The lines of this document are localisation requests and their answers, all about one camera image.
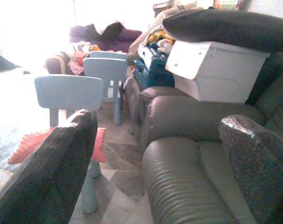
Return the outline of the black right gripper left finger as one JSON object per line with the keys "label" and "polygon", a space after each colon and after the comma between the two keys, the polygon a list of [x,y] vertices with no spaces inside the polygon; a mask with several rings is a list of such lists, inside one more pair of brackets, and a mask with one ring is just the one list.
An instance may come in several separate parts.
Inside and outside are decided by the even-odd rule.
{"label": "black right gripper left finger", "polygon": [[95,112],[71,115],[0,191],[0,224],[66,224],[81,192],[97,135]]}

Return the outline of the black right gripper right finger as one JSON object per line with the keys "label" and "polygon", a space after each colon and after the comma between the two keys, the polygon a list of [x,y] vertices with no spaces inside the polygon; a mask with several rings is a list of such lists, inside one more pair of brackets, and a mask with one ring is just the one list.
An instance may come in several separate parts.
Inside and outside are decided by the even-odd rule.
{"label": "black right gripper right finger", "polygon": [[240,114],[223,118],[219,134],[255,221],[283,224],[283,139]]}

